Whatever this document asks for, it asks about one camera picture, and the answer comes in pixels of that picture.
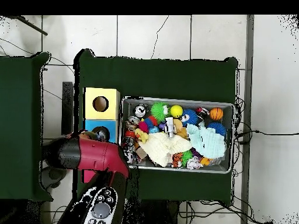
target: light blue cloth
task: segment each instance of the light blue cloth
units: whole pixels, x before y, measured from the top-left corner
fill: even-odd
[[[225,142],[224,136],[215,133],[215,129],[206,128],[204,122],[199,127],[188,124],[186,128],[192,147],[205,158],[215,159],[224,156]]]

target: gray plastic bin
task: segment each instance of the gray plastic bin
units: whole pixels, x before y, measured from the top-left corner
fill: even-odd
[[[225,142],[227,144],[227,150],[225,152],[225,157],[220,164],[214,166],[204,166],[200,169],[176,169],[171,167],[156,167],[148,158],[142,161],[138,165],[140,169],[157,169],[157,170],[173,170],[177,172],[191,172],[191,173],[228,173],[232,167],[232,156],[233,156],[233,140],[235,132],[235,106],[229,103],[217,103],[217,102],[207,102],[207,101],[191,101],[191,100],[169,100],[169,99],[158,99],[158,98],[146,98],[146,97],[130,97],[126,96],[122,99],[120,103],[120,118],[119,118],[119,144],[124,137],[125,132],[125,121],[129,116],[134,116],[134,109],[138,104],[148,104],[149,109],[155,102],[165,102],[169,106],[180,105],[183,109],[189,108],[195,110],[198,107],[204,107],[207,110],[211,110],[214,107],[220,107],[223,110],[223,118],[221,123],[227,129],[227,135],[225,137]],[[212,122],[212,119],[207,118],[205,120],[205,126]]]

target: yellow plush toy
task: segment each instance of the yellow plush toy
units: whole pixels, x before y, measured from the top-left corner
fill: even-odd
[[[137,128],[135,130],[135,136],[138,138],[138,140],[142,141],[144,144],[146,143],[148,139],[148,134]]]
[[[202,158],[202,160],[200,161],[200,164],[204,165],[204,166],[208,166],[210,164],[210,161],[212,159],[209,158]]]

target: white cloth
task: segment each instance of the white cloth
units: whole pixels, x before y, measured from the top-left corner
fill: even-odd
[[[178,135],[169,138],[168,134],[164,132],[148,134],[147,142],[138,142],[138,144],[153,162],[158,163],[162,167],[167,166],[172,155],[188,151],[192,148],[188,140]]]

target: blue spiky ball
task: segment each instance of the blue spiky ball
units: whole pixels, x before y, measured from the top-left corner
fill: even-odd
[[[183,126],[186,127],[187,124],[196,125],[198,121],[198,116],[196,112],[192,109],[185,109],[183,110],[183,115],[180,117]]]
[[[216,133],[220,134],[221,136],[226,135],[227,133],[227,129],[219,122],[212,122],[209,123],[209,125],[207,126],[207,128],[213,128],[216,130]]]

